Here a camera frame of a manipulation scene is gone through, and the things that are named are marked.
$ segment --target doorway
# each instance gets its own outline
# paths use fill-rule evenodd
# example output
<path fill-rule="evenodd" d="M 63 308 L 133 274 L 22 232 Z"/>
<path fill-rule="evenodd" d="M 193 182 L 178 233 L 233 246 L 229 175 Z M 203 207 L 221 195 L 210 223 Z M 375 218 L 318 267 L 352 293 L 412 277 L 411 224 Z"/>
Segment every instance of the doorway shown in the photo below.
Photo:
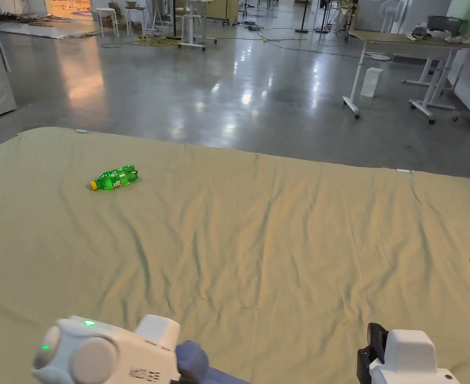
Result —
<path fill-rule="evenodd" d="M 51 14 L 61 18 L 92 21 L 90 0 L 51 0 Z"/>

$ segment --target concrete floor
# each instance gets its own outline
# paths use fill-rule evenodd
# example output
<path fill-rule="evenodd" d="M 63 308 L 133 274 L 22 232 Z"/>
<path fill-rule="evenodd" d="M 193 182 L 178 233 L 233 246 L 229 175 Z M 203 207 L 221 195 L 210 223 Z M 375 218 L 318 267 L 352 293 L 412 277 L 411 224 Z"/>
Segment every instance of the concrete floor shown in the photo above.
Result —
<path fill-rule="evenodd" d="M 425 89 L 400 80 L 418 78 L 421 66 L 367 60 L 365 69 L 385 69 L 382 87 L 375 99 L 359 97 L 362 116 L 355 120 L 341 98 L 350 93 L 361 44 L 353 38 L 345 45 L 333 32 L 299 36 L 284 29 L 302 20 L 303 7 L 287 1 L 272 11 L 250 9 L 247 19 L 268 28 L 263 33 L 271 39 L 306 38 L 274 44 L 324 53 L 262 40 L 221 39 L 202 52 L 101 47 L 115 41 L 111 33 L 67 40 L 1 33 L 19 108 L 0 116 L 0 143 L 61 126 L 470 178 L 470 121 L 454 123 L 440 110 L 429 125 L 409 109 L 407 101 L 422 99 Z M 305 27 L 312 26 L 308 10 Z M 242 26 L 208 27 L 210 36 L 258 39 Z"/>

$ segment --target stool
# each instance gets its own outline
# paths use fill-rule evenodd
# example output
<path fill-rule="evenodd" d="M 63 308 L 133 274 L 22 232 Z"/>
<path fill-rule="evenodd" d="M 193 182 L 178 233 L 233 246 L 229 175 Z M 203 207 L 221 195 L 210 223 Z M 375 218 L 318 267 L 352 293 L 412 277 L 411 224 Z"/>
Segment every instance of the stool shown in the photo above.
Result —
<path fill-rule="evenodd" d="M 148 18 L 146 17 L 146 20 L 144 20 L 144 9 L 145 7 L 143 6 L 138 6 L 136 8 L 128 8 L 127 6 L 125 7 L 126 9 L 126 35 L 130 35 L 130 29 L 132 28 L 132 17 L 131 13 L 136 13 L 136 14 L 141 14 L 141 25 L 142 25 L 142 36 L 146 36 L 146 24 L 148 23 Z"/>
<path fill-rule="evenodd" d="M 112 26 L 114 27 L 114 35 L 119 37 L 119 27 L 118 27 L 118 17 L 115 15 L 115 9 L 112 8 L 96 8 L 96 12 L 100 17 L 100 25 L 102 26 L 102 37 L 103 35 L 103 13 L 106 13 L 107 16 L 110 15 L 112 18 Z"/>

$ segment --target desk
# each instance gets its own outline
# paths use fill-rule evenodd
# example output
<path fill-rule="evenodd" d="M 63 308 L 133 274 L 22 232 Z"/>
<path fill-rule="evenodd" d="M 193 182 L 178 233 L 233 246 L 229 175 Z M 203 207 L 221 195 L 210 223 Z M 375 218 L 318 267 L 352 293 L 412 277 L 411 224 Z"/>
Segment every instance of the desk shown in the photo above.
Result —
<path fill-rule="evenodd" d="M 212 37 L 206 37 L 206 29 L 207 29 L 207 16 L 206 16 L 206 6 L 208 3 L 214 2 L 217 0 L 187 0 L 187 5 L 185 9 L 189 9 L 189 14 L 187 15 L 187 19 L 189 19 L 189 37 L 187 40 L 182 40 L 182 42 L 178 43 L 178 48 L 182 46 L 189 46 L 189 47 L 200 47 L 202 50 L 206 50 L 205 40 L 213 40 L 216 44 L 217 39 Z M 199 12 L 199 16 L 194 15 L 194 9 L 197 9 Z M 202 19 L 201 23 L 201 43 L 197 44 L 194 41 L 194 17 L 199 17 Z M 183 26 L 185 27 L 185 16 L 183 18 Z"/>
<path fill-rule="evenodd" d="M 356 78 L 352 86 L 350 97 L 343 97 L 343 103 L 347 105 L 354 113 L 354 117 L 359 119 L 360 113 L 358 107 L 354 104 L 354 97 L 358 89 L 359 78 L 361 76 L 361 67 L 366 55 L 366 49 L 371 44 L 371 50 L 374 52 L 383 52 L 389 54 L 410 55 L 429 57 L 439 59 L 440 65 L 436 69 L 434 76 L 429 83 L 427 93 L 423 101 L 409 100 L 412 109 L 418 108 L 428 118 L 429 123 L 434 124 L 434 115 L 427 107 L 446 108 L 450 106 L 437 104 L 435 101 L 443 90 L 443 85 L 450 71 L 455 53 L 460 49 L 470 49 L 470 44 L 449 44 L 444 40 L 434 40 L 428 38 L 421 41 L 411 41 L 403 34 L 382 33 L 365 30 L 350 30 L 349 34 L 364 42 L 361 58 L 359 59 Z"/>

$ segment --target beige cloth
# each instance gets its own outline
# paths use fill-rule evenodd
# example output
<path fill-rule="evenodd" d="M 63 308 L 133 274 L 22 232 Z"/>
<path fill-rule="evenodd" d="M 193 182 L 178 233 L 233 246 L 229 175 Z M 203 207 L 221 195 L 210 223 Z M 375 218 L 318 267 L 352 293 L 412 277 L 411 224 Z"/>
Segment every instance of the beige cloth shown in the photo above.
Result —
<path fill-rule="evenodd" d="M 470 384 L 469 257 L 470 179 L 30 130 L 0 145 L 0 384 L 35 382 L 59 318 L 145 314 L 253 383 L 356 384 L 379 322 Z"/>

